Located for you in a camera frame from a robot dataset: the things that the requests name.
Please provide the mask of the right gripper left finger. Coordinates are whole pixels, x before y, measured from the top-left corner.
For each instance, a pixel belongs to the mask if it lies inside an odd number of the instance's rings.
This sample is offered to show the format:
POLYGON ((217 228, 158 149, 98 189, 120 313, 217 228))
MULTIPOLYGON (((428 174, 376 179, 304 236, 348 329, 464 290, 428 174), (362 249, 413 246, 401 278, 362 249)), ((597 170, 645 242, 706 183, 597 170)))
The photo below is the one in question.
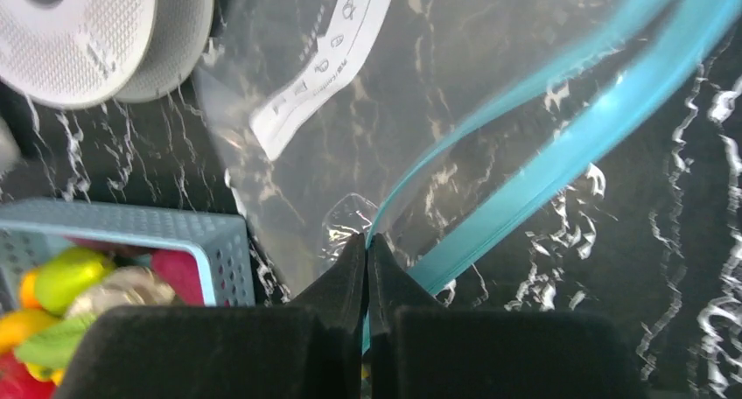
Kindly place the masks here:
POLYGON ((288 304, 119 306, 83 337, 58 398, 356 398, 365 238, 288 304))

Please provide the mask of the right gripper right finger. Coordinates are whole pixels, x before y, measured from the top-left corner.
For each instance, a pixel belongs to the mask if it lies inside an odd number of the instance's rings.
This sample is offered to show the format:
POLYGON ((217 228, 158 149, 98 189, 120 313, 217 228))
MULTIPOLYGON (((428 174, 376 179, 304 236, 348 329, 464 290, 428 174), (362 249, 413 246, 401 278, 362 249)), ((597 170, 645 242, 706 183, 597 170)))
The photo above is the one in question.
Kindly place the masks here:
POLYGON ((375 398, 644 398, 634 359, 604 318, 443 307, 396 262, 367 250, 375 398))

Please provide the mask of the clear zip top bag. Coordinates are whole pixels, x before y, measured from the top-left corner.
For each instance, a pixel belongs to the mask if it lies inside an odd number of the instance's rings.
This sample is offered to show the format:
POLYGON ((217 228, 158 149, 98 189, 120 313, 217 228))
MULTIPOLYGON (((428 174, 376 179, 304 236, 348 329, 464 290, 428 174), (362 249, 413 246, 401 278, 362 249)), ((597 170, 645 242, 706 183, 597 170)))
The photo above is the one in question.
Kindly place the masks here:
POLYGON ((193 83, 295 297, 355 234, 429 292, 644 122, 741 0, 230 0, 193 83))

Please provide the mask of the red apple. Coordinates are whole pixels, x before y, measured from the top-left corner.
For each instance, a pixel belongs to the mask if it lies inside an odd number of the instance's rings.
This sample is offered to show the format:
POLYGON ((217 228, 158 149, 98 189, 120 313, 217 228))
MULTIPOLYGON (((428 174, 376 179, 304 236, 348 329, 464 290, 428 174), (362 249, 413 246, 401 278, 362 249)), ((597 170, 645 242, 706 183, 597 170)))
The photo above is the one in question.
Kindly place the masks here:
POLYGON ((49 399, 55 389, 52 382, 33 378, 12 353, 1 355, 1 399, 49 399))

